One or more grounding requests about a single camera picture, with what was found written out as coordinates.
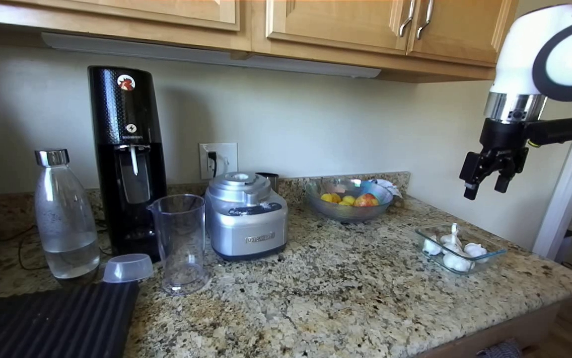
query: kitchen counter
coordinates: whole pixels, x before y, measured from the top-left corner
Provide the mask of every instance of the kitchen counter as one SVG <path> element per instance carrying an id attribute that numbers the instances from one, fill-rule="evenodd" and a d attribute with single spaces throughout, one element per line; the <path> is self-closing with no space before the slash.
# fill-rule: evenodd
<path id="1" fill-rule="evenodd" d="M 572 296 L 571 268 L 414 197 L 372 223 L 342 225 L 307 211 L 299 181 L 283 181 L 281 193 L 287 251 L 217 262 L 187 296 L 146 280 L 126 356 L 414 356 Z M 416 229 L 454 221 L 509 252 L 469 274 L 430 260 Z M 38 241 L 25 243 L 26 264 L 42 264 Z M 21 268 L 19 241 L 0 243 L 0 296 L 56 286 L 46 268 Z"/>

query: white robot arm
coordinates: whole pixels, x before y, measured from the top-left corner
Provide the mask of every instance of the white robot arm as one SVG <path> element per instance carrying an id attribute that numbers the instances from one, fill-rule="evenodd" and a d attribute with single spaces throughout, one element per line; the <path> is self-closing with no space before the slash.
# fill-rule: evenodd
<path id="1" fill-rule="evenodd" d="M 495 189 L 505 193 L 525 167 L 527 141 L 572 141 L 572 119 L 539 121 L 547 97 L 572 101 L 572 4 L 531 12 L 507 34 L 487 99 L 483 151 L 467 153 L 461 169 L 467 199 L 493 171 Z"/>

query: kitchen wall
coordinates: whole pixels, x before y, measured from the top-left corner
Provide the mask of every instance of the kitchen wall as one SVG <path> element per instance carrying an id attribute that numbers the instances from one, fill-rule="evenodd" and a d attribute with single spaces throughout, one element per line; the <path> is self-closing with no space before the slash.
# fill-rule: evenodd
<path id="1" fill-rule="evenodd" d="M 237 143 L 239 169 L 287 177 L 412 171 L 410 193 L 531 249 L 571 145 L 537 149 L 507 195 L 463 199 L 489 81 L 396 83 L 0 46 L 0 193 L 32 191 L 32 147 L 68 147 L 98 187 L 88 66 L 154 73 L 169 183 L 199 181 L 199 143 Z M 545 117 L 569 117 L 551 101 Z"/>

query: cabinet door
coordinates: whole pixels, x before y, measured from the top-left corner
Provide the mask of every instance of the cabinet door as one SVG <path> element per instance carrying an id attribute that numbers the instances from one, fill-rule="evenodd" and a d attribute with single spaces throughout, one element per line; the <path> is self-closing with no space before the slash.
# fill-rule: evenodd
<path id="1" fill-rule="evenodd" d="M 171 22 L 199 28 L 241 30 L 239 0 L 11 0 L 48 8 Z"/>
<path id="2" fill-rule="evenodd" d="M 267 0 L 267 36 L 301 44 L 400 54 L 412 0 Z"/>
<path id="3" fill-rule="evenodd" d="M 422 0 L 412 54 L 493 66 L 517 0 Z"/>

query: electrical outlet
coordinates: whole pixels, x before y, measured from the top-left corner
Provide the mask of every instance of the electrical outlet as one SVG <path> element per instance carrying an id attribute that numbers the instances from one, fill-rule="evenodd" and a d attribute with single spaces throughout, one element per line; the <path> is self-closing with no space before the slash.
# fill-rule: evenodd
<path id="1" fill-rule="evenodd" d="M 237 143 L 201 143 L 201 177 L 213 179 L 239 169 L 239 145 Z"/>

